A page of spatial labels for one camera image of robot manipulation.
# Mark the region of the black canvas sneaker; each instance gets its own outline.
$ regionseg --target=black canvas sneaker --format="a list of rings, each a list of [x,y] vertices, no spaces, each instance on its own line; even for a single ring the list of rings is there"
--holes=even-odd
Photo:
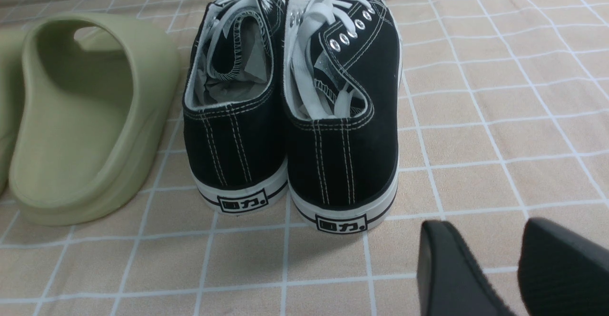
[[[284,0],[216,0],[192,47],[184,139],[196,186],[225,214],[287,191],[281,110]]]
[[[381,0],[287,0],[286,14],[292,198],[320,231],[365,231],[398,185],[400,34]]]

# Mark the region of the sneaker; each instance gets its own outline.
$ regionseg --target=sneaker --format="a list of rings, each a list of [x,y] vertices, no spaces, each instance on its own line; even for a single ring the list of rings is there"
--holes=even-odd
[[[292,199],[320,231],[381,223],[397,190],[402,41],[381,0],[287,0]]]
[[[516,316],[448,221],[421,224],[417,286],[421,316]]]
[[[263,210],[287,191],[281,112],[284,0],[216,0],[192,47],[184,139],[206,203]]]

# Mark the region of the shoe tongue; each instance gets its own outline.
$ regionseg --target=shoe tongue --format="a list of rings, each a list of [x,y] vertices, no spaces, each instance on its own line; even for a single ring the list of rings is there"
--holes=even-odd
[[[320,95],[322,106],[326,109],[326,112],[331,114],[339,92],[344,88],[346,81],[333,67],[328,53],[319,40],[321,32],[327,27],[327,25],[322,26],[311,37],[309,59],[313,65],[313,84],[318,95]]]
[[[328,52],[322,47],[320,34],[327,28],[328,25],[322,26],[311,37],[307,60],[313,65],[313,84],[322,102],[322,107],[328,114],[332,114],[336,112],[335,104],[337,99],[340,99],[339,93],[343,91],[343,94],[353,94],[353,87],[347,84],[346,79],[335,69]],[[343,108],[348,108],[348,114],[357,114],[365,108],[365,104],[363,99],[352,98],[348,105],[344,105]]]

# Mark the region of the white rubber sole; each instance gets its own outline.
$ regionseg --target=white rubber sole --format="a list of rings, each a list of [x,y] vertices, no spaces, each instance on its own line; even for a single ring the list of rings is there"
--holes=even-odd
[[[353,234],[380,225],[387,217],[397,191],[398,172],[396,171],[389,188],[375,201],[357,209],[327,210],[302,199],[290,185],[292,200],[304,222],[318,231],[331,234]]]
[[[240,190],[212,188],[198,181],[194,175],[192,177],[211,209],[233,216],[252,214],[270,208],[287,192],[287,159],[271,177]]]

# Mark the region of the beige floor mat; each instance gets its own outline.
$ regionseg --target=beige floor mat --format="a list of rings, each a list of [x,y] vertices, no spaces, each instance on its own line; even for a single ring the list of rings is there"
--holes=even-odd
[[[210,0],[0,0],[0,26],[67,10],[167,30],[187,69]],[[2,315],[409,315],[418,232],[452,221],[490,281],[516,282],[527,217],[609,247],[609,0],[385,0],[404,39],[400,190],[369,234],[305,227],[289,203],[248,217],[201,203],[180,91],[142,192],[111,216],[35,227],[0,197]]]

